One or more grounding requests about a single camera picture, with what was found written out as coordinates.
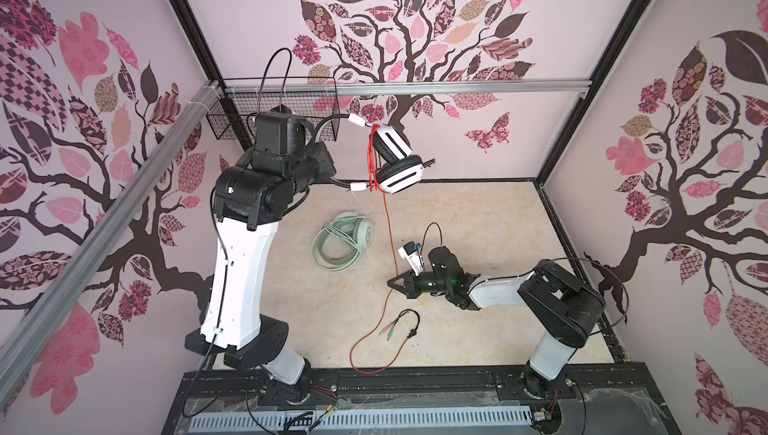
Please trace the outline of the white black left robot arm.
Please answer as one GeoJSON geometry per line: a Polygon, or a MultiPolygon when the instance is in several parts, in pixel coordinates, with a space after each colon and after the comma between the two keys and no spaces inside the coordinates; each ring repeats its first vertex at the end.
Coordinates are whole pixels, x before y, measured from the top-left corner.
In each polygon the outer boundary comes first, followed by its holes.
{"type": "Polygon", "coordinates": [[[185,338],[187,350],[223,354],[236,370],[262,368],[296,386],[306,359],[287,344],[286,322],[262,314],[261,291],[280,221],[308,196],[312,184],[336,169],[317,128],[284,105],[253,113],[255,142],[225,169],[212,189],[217,253],[211,296],[201,327],[185,338]]]}

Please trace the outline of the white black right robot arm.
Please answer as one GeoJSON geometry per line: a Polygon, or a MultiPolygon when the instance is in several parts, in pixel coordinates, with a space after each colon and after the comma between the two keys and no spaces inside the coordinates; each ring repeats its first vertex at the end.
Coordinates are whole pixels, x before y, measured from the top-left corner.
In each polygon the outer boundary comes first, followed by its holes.
{"type": "Polygon", "coordinates": [[[522,375],[533,397],[542,398],[586,345],[606,307],[602,295],[552,259],[542,259],[519,275],[489,277],[465,271],[445,246],[432,249],[424,263],[419,248],[409,242],[398,250],[410,269],[387,281],[406,298],[427,293],[462,310],[524,306],[535,315],[544,334],[522,375]]]}

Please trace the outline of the mint green headphones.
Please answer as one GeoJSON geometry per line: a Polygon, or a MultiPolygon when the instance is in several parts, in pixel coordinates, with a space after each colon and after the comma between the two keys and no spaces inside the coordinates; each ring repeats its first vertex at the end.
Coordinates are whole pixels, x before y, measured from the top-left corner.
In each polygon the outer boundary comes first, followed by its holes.
{"type": "Polygon", "coordinates": [[[352,268],[372,244],[374,227],[372,222],[356,212],[346,211],[323,225],[315,235],[310,256],[321,270],[336,273],[352,268]],[[349,249],[345,255],[334,257],[324,251],[327,241],[336,239],[349,249]]]}

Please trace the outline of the white black headphones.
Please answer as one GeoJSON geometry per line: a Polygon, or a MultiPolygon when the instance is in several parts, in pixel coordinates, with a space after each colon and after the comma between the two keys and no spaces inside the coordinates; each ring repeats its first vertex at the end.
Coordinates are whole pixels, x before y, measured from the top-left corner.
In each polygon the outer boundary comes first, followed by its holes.
{"type": "Polygon", "coordinates": [[[313,129],[311,141],[315,145],[320,144],[323,128],[332,121],[341,119],[370,129],[366,152],[368,179],[343,182],[334,175],[324,175],[325,180],[332,185],[352,192],[369,190],[395,194],[420,182],[424,171],[435,163],[434,158],[424,160],[417,155],[392,126],[368,122],[355,113],[333,114],[323,118],[313,129]]]}

